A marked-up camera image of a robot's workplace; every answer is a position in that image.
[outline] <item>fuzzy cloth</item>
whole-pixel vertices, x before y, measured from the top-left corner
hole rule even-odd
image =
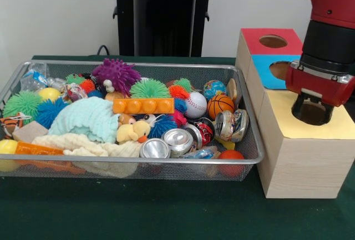
[[[139,157],[142,144],[128,141],[122,145],[91,142],[85,135],[65,134],[62,136],[46,135],[36,137],[33,144],[62,149],[64,155],[99,156],[99,157]],[[125,178],[132,175],[138,164],[124,162],[89,162],[73,161],[76,167],[102,176]]]
[[[91,141],[115,143],[119,115],[113,114],[112,105],[97,97],[78,100],[59,113],[49,135],[84,134]]]

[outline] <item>circular hole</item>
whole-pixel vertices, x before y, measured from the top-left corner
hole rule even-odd
[[[269,69],[275,78],[286,80],[287,70],[290,64],[291,63],[287,61],[275,62],[269,66]]]
[[[259,42],[269,48],[277,49],[287,46],[287,41],[277,35],[266,35],[259,39]]]
[[[306,101],[301,107],[301,116],[298,119],[309,125],[323,125],[325,113],[326,108],[323,105]]]

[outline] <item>orange spiky ball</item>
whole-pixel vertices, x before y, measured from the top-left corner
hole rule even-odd
[[[80,86],[86,93],[90,93],[95,90],[95,84],[90,79],[85,79],[83,82],[80,83]]]
[[[173,85],[169,87],[169,93],[171,97],[186,100],[189,98],[190,93],[188,93],[182,86]]]

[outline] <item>green spiky ball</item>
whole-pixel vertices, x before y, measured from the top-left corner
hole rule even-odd
[[[83,81],[85,81],[85,78],[75,75],[75,74],[70,74],[65,79],[67,80],[68,84],[76,83],[76,84],[80,85]]]
[[[192,92],[191,82],[187,78],[180,78],[179,80],[176,80],[174,85],[182,86],[188,93]]]
[[[136,82],[129,90],[131,98],[170,98],[166,85],[155,79],[147,79]]]
[[[18,113],[32,116],[31,119],[24,120],[27,125],[34,121],[38,114],[38,105],[42,102],[42,98],[32,91],[20,91],[18,94],[11,96],[4,107],[4,117],[16,116]]]

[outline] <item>yellow duck toy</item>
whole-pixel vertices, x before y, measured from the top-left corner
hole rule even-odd
[[[146,121],[137,121],[134,124],[121,125],[116,134],[118,143],[133,140],[139,143],[144,143],[148,139],[150,133],[150,125]]]

